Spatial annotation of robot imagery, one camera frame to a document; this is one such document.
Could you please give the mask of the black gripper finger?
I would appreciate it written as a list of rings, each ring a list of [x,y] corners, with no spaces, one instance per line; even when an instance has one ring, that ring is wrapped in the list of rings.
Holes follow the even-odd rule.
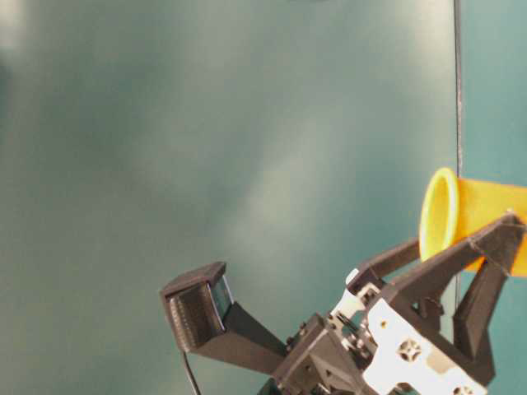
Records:
[[[358,267],[357,284],[382,281],[390,273],[420,258],[418,238],[398,244],[367,259]]]
[[[389,307],[481,385],[490,384],[496,374],[489,324],[525,231],[526,224],[515,213],[507,212],[393,279],[385,288]],[[453,277],[476,261],[480,267],[465,284],[451,319],[452,339],[448,340],[431,314],[415,311],[413,304],[430,302]]]

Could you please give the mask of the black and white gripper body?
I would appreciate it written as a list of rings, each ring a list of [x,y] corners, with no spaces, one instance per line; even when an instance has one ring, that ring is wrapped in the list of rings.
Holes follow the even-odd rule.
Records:
[[[326,317],[314,315],[271,373],[277,394],[485,394],[488,386],[488,271],[472,280],[454,321],[437,328],[432,281],[424,271],[382,290],[345,292]]]

